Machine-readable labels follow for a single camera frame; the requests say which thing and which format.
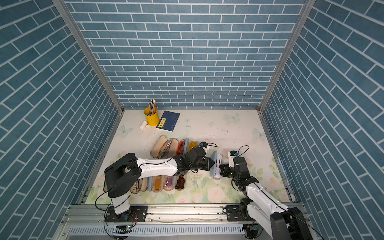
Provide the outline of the blue case yellow glasses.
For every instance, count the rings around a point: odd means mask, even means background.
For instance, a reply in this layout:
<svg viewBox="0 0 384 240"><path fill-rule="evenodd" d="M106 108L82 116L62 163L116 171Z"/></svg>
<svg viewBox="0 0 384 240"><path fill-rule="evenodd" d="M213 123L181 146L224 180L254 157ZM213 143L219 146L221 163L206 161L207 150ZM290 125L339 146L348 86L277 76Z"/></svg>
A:
<svg viewBox="0 0 384 240"><path fill-rule="evenodd" d="M190 141L189 138L186 138L184 141L184 151L183 153L186 154L188 151L190 151L192 148L196 147L198 145L198 142L196 141Z"/></svg>

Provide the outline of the blue case white glasses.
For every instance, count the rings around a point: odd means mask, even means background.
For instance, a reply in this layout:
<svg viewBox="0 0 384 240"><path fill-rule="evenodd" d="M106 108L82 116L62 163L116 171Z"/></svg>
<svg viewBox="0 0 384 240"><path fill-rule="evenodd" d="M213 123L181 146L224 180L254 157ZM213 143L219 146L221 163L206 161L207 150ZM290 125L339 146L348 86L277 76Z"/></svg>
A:
<svg viewBox="0 0 384 240"><path fill-rule="evenodd" d="M210 169L210 175L215 180L220 180L222 178L220 165L223 163L222 155L218 154L216 151L213 152L211 159L214 161L214 165Z"/></svg>

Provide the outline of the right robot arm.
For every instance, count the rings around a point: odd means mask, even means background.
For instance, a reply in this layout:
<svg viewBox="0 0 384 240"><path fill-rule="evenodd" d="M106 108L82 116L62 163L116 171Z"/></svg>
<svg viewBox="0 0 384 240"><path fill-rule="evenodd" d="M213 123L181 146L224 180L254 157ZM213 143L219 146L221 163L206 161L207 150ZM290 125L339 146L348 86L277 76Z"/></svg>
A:
<svg viewBox="0 0 384 240"><path fill-rule="evenodd" d="M244 157L234 157L233 165L220 165L222 177L232 179L246 198L241 200L243 218L255 220L273 240L311 240L313 238L303 213L275 199L251 176Z"/></svg>

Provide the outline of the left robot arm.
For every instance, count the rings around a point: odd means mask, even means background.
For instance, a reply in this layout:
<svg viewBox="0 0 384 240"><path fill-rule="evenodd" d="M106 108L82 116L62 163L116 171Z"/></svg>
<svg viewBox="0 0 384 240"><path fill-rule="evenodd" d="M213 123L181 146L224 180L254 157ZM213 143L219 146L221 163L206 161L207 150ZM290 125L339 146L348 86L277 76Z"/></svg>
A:
<svg viewBox="0 0 384 240"><path fill-rule="evenodd" d="M114 211L121 215L130 210L128 192L140 179L155 176L179 176L189 171L209 171L215 161L206 156L206 148L197 146L184 155L161 160L147 160L129 153L108 166L105 185Z"/></svg>

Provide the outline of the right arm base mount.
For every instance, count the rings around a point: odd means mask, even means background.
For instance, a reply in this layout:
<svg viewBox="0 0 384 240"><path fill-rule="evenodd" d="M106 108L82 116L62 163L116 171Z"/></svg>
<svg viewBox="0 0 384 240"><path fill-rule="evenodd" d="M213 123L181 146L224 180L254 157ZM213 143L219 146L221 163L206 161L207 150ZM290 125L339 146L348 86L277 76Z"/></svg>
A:
<svg viewBox="0 0 384 240"><path fill-rule="evenodd" d="M223 208L223 213L227 216L228 222L254 222L245 206L243 205L227 205Z"/></svg>

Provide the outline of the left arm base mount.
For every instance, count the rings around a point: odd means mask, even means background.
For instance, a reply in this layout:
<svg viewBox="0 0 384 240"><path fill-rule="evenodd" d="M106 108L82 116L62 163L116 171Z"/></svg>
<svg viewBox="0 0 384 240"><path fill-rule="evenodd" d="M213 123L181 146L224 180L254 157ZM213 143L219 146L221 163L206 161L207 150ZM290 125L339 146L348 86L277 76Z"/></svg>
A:
<svg viewBox="0 0 384 240"><path fill-rule="evenodd" d="M146 220L148 206L131 206L122 214L116 214L113 206L108 207L104 221L106 223L143 223Z"/></svg>

